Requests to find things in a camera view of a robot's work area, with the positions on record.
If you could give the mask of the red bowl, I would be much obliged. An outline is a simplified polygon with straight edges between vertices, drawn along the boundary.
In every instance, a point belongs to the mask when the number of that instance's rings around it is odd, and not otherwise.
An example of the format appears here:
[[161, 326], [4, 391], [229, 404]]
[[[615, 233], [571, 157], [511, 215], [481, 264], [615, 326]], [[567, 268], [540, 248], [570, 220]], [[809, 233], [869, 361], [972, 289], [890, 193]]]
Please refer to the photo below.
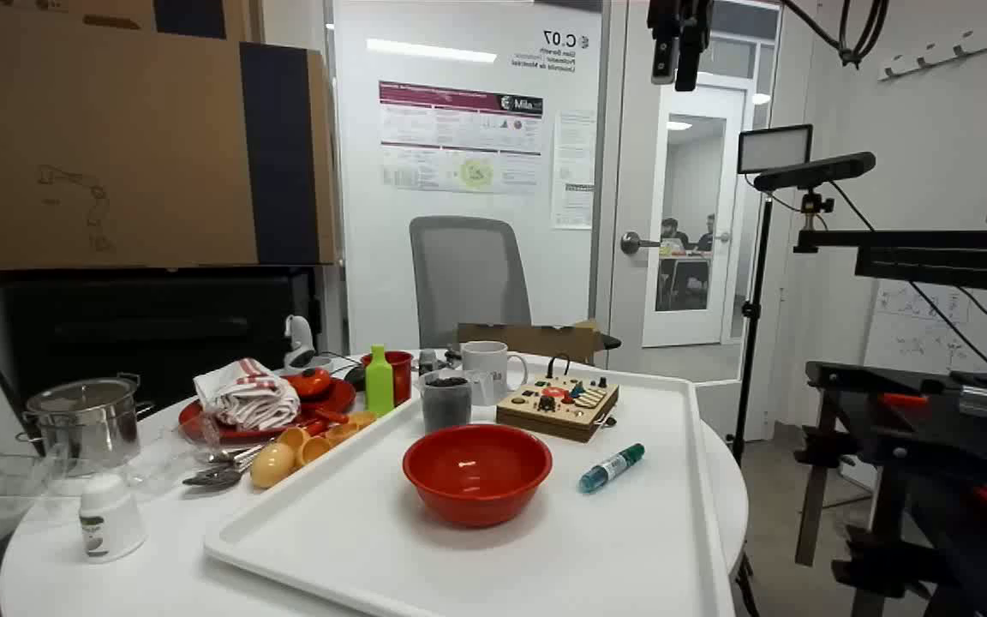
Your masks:
[[553, 474], [553, 449], [511, 425], [459, 425], [415, 439], [401, 474], [452, 529], [495, 529], [518, 517]]

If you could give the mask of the grey office chair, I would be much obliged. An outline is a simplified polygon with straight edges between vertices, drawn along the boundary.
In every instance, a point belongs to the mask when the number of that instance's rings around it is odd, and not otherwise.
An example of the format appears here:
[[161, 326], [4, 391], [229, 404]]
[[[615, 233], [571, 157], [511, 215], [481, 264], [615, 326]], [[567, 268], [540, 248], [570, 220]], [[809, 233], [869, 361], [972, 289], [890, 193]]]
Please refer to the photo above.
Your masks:
[[408, 237], [420, 345], [452, 345], [463, 321], [531, 321], [521, 248], [505, 220], [417, 215]]

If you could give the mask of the white ceramic mug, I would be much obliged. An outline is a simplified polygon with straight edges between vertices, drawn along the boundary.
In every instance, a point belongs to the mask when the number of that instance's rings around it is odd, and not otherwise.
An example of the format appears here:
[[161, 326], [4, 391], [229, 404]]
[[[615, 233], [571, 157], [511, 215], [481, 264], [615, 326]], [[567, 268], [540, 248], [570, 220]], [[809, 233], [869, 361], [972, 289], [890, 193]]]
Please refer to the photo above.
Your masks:
[[459, 345], [463, 369], [468, 374], [476, 389], [481, 404], [498, 404], [511, 394], [511, 366], [524, 366], [524, 357], [513, 354], [502, 341], [466, 341]]

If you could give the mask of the green plastic bottle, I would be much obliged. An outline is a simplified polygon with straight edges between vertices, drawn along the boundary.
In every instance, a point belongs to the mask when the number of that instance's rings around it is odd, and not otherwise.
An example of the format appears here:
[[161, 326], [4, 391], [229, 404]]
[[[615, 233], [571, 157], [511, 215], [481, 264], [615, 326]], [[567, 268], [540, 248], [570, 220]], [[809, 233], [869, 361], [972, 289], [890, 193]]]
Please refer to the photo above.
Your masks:
[[386, 415], [395, 407], [395, 366], [384, 345], [369, 351], [366, 361], [366, 412]]

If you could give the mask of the green marker pen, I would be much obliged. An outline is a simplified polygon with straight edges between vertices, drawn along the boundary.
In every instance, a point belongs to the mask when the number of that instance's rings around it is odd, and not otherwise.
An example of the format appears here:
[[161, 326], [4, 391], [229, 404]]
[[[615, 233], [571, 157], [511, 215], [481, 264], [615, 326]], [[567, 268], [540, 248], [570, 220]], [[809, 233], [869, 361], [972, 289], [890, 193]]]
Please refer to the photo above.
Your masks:
[[634, 441], [634, 446], [599, 461], [596, 466], [590, 466], [576, 487], [579, 487], [579, 494], [599, 494], [611, 481], [616, 481], [622, 474], [627, 474], [640, 461], [644, 461], [644, 446]]

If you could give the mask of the white red cloth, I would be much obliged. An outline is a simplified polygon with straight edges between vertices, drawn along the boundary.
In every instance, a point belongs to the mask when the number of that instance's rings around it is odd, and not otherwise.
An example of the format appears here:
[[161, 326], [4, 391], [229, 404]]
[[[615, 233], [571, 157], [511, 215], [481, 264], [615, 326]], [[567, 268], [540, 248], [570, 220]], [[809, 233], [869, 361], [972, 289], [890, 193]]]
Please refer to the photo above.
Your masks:
[[239, 432], [277, 432], [298, 420], [296, 389], [254, 357], [192, 378], [207, 415]]

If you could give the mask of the metal cutlery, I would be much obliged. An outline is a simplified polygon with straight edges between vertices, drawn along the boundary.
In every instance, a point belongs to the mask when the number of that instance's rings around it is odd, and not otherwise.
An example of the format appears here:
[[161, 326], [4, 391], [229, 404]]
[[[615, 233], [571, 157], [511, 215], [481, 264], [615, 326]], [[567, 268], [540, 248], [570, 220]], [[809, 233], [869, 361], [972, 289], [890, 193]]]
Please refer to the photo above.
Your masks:
[[185, 476], [192, 490], [225, 490], [246, 474], [254, 446], [211, 457], [198, 474]]

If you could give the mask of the red plate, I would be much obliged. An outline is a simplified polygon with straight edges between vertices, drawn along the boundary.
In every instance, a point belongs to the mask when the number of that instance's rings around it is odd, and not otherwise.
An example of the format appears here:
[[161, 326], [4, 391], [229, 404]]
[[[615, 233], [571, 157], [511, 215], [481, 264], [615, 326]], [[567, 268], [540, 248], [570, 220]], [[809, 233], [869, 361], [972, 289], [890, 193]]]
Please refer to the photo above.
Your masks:
[[216, 439], [219, 446], [250, 446], [280, 437], [293, 425], [310, 425], [327, 432], [354, 415], [356, 389], [328, 374], [298, 374], [293, 378], [296, 407], [266, 412], [263, 420], [234, 420], [229, 412], [207, 412], [198, 402], [190, 402], [177, 412], [177, 430], [190, 439]]

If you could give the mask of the black cabinet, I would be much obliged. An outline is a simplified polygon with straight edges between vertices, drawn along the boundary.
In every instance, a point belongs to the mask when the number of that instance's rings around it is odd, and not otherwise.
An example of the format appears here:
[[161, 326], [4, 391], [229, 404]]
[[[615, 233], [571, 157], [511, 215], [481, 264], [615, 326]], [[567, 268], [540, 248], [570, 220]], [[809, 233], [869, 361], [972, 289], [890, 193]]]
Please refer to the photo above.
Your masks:
[[310, 268], [11, 270], [0, 302], [21, 398], [137, 374], [137, 398], [169, 404], [229, 361], [277, 366], [287, 317], [319, 321]]

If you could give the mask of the steel pot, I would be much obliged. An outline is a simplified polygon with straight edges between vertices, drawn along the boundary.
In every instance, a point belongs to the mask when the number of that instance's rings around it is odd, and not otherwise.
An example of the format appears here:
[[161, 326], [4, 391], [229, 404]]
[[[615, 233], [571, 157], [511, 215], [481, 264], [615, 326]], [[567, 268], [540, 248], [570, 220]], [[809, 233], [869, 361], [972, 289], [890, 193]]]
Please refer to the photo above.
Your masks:
[[137, 422], [150, 402], [137, 398], [137, 374], [86, 378], [38, 391], [25, 415], [41, 449], [69, 471], [112, 471], [142, 452]]

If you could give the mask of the large cardboard box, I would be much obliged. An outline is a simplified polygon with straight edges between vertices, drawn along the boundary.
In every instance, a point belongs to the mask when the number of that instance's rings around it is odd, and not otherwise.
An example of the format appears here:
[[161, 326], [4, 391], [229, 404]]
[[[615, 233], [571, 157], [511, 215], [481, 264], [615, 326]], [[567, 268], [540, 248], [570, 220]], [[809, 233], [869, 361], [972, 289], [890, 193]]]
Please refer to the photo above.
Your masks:
[[322, 60], [0, 8], [0, 270], [310, 268]]

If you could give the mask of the white pill bottle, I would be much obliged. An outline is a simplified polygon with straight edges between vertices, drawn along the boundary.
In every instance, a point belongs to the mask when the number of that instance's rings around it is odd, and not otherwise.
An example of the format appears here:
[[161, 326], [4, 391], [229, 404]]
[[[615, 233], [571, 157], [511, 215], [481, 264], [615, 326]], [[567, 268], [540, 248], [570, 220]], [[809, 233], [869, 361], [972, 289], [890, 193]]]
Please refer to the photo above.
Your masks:
[[143, 544], [143, 517], [119, 474], [91, 476], [79, 494], [81, 551], [90, 558], [125, 558]]

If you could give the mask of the wooden switch board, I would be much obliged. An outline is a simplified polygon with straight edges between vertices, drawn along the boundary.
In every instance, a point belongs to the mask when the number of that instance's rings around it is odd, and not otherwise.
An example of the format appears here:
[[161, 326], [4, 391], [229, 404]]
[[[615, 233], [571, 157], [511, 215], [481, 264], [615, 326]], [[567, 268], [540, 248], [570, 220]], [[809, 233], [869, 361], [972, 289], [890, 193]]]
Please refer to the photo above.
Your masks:
[[622, 389], [567, 357], [513, 357], [498, 422], [571, 441], [615, 425]]

